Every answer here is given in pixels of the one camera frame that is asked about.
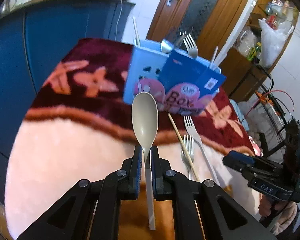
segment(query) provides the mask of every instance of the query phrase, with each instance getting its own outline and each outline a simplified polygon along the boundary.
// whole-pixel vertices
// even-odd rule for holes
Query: green bottle
[[[247,56],[247,60],[252,61],[258,51],[261,51],[261,43],[260,42],[257,42],[257,45],[250,49],[250,52]]]

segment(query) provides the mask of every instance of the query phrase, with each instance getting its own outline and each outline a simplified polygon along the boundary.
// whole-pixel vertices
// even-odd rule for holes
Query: kettle
[[[17,0],[13,0],[14,5],[10,6],[11,0],[4,0],[3,3],[0,5],[0,16],[8,14],[11,9],[16,5]]]

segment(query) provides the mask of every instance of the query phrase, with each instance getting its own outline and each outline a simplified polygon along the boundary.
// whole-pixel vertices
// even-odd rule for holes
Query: orange trim
[[[137,143],[136,136],[133,130],[125,129],[120,127],[117,124],[111,123],[109,120],[106,120],[100,117],[97,114],[93,114],[91,112],[84,111],[82,109],[77,109],[74,107],[68,106],[54,106],[54,107],[43,107],[43,108],[31,108],[28,110],[25,116],[25,120],[29,121],[38,121],[45,119],[54,119],[54,118],[63,118],[63,119],[71,119],[75,122],[83,123],[87,126],[92,127],[95,130],[101,130],[112,137],[120,139],[122,141]],[[183,136],[186,131],[179,131],[181,136]],[[223,155],[227,155],[230,151],[235,150],[240,153],[248,153],[251,156],[254,156],[254,153],[246,146],[238,146],[234,148],[226,148],[223,145],[220,145],[214,141],[211,141],[207,137],[200,135],[202,143],[207,146],[212,147],[216,151],[222,153]],[[163,145],[170,143],[177,143],[178,137],[175,134],[174,130],[165,130],[159,131],[154,144]]]

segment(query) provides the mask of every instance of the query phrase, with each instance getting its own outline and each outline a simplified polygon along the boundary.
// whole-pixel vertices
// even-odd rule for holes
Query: basket hole
[[[145,68],[143,69],[143,71],[145,71],[145,72],[150,72],[150,71],[151,71],[151,67],[145,67]]]

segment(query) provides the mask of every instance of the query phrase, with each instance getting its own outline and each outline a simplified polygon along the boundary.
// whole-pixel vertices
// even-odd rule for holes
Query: light blue storage box
[[[184,50],[176,49],[176,51],[188,56]],[[133,88],[140,78],[158,79],[159,73],[168,57],[168,54],[161,52],[161,44],[159,42],[140,40],[140,47],[136,46],[135,43],[123,93],[123,101],[125,103],[132,105],[134,99]],[[210,61],[202,57],[197,57],[196,61],[206,67],[210,64]],[[215,68],[217,73],[221,73],[221,69],[219,67],[214,64],[212,64],[212,67]],[[219,91],[220,90],[217,89],[212,96],[215,97]]]

